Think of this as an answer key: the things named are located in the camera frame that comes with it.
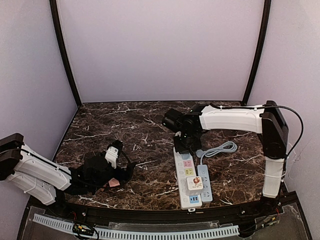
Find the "small blue charger plug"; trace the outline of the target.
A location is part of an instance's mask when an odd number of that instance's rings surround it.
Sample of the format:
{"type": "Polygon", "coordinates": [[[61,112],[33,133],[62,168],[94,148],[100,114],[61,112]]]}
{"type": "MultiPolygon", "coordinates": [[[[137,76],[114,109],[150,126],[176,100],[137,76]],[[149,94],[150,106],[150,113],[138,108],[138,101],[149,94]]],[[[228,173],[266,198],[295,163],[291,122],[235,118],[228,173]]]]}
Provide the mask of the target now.
{"type": "Polygon", "coordinates": [[[183,153],[180,156],[181,156],[181,159],[184,160],[184,161],[192,159],[192,155],[190,153],[183,153]]]}

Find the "white cube socket adapter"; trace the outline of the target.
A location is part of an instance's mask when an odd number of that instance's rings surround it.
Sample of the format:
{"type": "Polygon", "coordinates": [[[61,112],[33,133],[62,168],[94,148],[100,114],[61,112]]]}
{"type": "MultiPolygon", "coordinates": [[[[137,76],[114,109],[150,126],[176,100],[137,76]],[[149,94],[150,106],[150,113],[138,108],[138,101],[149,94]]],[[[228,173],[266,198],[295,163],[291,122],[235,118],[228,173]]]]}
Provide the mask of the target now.
{"type": "Polygon", "coordinates": [[[186,195],[200,195],[204,189],[203,181],[200,176],[189,176],[186,178],[186,195]]]}

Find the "white multicolour power strip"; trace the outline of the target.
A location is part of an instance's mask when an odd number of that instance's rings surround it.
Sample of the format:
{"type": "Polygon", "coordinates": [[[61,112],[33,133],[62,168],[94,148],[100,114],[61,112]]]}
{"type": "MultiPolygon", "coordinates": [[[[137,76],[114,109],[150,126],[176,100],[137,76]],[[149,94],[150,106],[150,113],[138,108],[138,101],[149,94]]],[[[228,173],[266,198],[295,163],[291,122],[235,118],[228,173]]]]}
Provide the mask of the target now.
{"type": "Polygon", "coordinates": [[[203,204],[201,193],[204,189],[203,181],[197,175],[194,161],[190,153],[181,154],[173,148],[176,169],[176,179],[182,210],[194,212],[203,204]]]}

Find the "small pink charger plug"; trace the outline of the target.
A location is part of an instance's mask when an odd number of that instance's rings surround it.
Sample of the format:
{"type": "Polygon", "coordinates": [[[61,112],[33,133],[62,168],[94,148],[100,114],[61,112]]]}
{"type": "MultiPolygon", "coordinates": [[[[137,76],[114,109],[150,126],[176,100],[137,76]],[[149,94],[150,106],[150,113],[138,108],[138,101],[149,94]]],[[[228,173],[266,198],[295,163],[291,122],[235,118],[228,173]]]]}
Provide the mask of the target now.
{"type": "Polygon", "coordinates": [[[120,185],[120,182],[115,179],[115,178],[112,178],[108,181],[108,185],[110,188],[115,188],[115,187],[118,187],[120,185]]]}

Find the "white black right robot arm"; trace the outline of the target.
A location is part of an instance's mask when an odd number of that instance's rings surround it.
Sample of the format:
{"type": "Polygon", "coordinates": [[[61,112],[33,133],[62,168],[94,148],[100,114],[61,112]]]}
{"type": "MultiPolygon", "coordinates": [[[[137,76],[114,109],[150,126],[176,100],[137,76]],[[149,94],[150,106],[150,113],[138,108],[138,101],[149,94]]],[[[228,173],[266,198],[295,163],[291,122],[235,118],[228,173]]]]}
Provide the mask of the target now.
{"type": "Polygon", "coordinates": [[[165,194],[196,205],[198,198],[188,198],[186,183],[178,177],[201,175],[204,169],[209,175],[203,179],[203,203],[273,199],[281,180],[293,190],[293,167],[281,163],[288,127],[273,102],[257,107],[217,102],[212,107],[205,101],[165,101],[162,111],[163,128],[179,134],[177,141],[169,141],[169,153],[200,152],[196,159],[182,161],[181,171],[169,160],[168,173],[161,175],[165,194]]]}

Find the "light blue power strip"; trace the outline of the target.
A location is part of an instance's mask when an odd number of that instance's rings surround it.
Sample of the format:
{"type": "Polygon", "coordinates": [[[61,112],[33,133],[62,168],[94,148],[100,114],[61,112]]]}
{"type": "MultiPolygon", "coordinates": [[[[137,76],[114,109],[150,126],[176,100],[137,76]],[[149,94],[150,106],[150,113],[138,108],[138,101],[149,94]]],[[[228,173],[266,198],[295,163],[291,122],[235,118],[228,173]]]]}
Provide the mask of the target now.
{"type": "Polygon", "coordinates": [[[197,166],[198,176],[201,177],[203,183],[203,190],[200,194],[203,204],[211,203],[213,201],[213,194],[209,176],[208,166],[204,164],[204,158],[211,158],[220,153],[234,153],[238,146],[233,141],[227,141],[222,145],[208,150],[197,150],[196,156],[199,158],[199,165],[197,166]]]}

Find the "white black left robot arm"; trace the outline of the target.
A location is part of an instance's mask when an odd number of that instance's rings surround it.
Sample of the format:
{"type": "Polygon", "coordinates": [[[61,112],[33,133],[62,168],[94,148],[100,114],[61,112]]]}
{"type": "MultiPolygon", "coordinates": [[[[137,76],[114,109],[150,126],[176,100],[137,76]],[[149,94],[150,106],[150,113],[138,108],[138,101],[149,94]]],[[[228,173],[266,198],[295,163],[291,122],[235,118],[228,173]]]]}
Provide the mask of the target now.
{"type": "Polygon", "coordinates": [[[123,143],[115,140],[106,151],[72,168],[36,153],[24,143],[22,134],[14,133],[0,140],[0,179],[11,182],[48,206],[57,202],[58,192],[73,196],[94,195],[100,189],[125,185],[136,166],[136,162],[128,159],[125,168],[119,167],[117,160],[125,155],[123,143]]]}

